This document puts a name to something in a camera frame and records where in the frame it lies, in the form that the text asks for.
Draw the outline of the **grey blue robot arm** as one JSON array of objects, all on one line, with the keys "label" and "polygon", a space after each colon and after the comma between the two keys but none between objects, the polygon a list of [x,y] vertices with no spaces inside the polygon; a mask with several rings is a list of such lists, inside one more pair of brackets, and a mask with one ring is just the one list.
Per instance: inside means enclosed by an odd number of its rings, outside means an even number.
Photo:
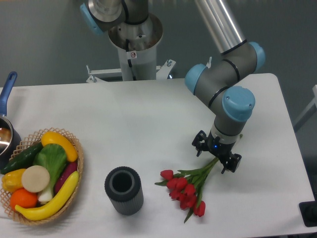
[{"label": "grey blue robot arm", "polygon": [[[200,131],[192,144],[198,153],[219,158],[225,171],[235,172],[241,156],[232,153],[255,106],[253,93],[238,86],[265,62],[262,47],[248,42],[224,0],[195,2],[221,56],[215,66],[198,64],[185,76],[188,90],[215,115],[209,134]],[[156,47],[162,38],[160,20],[146,0],[86,0],[80,5],[95,34],[108,33],[117,48],[124,81],[158,79]]]}]

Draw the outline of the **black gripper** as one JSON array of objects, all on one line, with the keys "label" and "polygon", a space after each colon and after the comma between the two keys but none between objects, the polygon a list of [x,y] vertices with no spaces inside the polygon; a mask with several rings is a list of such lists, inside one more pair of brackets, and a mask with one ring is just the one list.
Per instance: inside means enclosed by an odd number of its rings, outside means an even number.
[{"label": "black gripper", "polygon": [[196,148],[196,156],[200,156],[203,151],[209,151],[217,158],[223,165],[221,173],[225,171],[231,171],[234,173],[239,167],[242,156],[240,154],[233,154],[231,152],[235,142],[223,143],[222,138],[216,135],[212,135],[210,132],[208,137],[204,131],[199,131],[195,136],[192,145]]}]

